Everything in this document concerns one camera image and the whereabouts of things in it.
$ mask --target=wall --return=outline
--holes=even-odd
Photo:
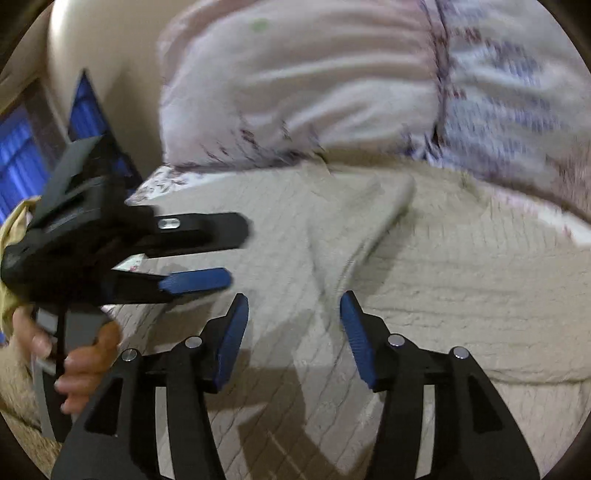
[[[50,14],[51,7],[35,20],[0,73],[0,112],[43,70]]]
[[[56,0],[47,42],[47,85],[67,121],[87,68],[113,132],[146,177],[161,164],[156,41],[192,0]]]

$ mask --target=blue curtain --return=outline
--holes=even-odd
[[[70,114],[70,140],[96,137],[109,131],[86,72],[82,73]]]
[[[21,108],[0,125],[0,223],[21,200],[43,193],[49,172]]]
[[[111,129],[100,110],[99,102],[96,99],[95,91],[92,88],[88,75],[86,71],[83,71],[78,82],[72,112],[70,113],[68,136],[70,140],[75,141],[81,138],[96,137],[104,134],[111,134]],[[137,169],[131,163],[129,157],[123,152],[113,162],[113,170],[126,178],[127,184],[130,187],[130,194],[142,183],[142,178]]]

